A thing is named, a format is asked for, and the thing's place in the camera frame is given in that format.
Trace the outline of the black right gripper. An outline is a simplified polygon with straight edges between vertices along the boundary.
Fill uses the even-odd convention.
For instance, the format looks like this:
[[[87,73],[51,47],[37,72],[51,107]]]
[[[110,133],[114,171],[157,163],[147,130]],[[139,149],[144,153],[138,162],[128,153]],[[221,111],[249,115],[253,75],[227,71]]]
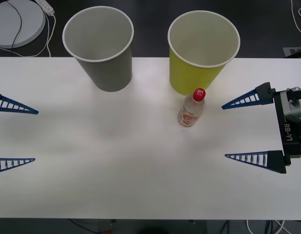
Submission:
[[[301,144],[297,124],[287,120],[283,113],[281,93],[276,92],[274,94],[274,92],[275,89],[272,89],[270,83],[266,82],[226,103],[222,106],[222,109],[266,105],[275,102],[284,156],[282,151],[263,151],[225,154],[225,157],[279,174],[286,174],[286,165],[291,164],[291,159],[301,157]]]

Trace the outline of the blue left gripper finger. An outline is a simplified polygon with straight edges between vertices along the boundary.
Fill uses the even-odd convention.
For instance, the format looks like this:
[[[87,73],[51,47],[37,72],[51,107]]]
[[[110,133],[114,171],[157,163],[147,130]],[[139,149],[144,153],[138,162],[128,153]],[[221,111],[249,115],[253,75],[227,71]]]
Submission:
[[[0,172],[34,162],[35,158],[0,158]]]
[[[37,115],[39,111],[0,94],[0,112]]]

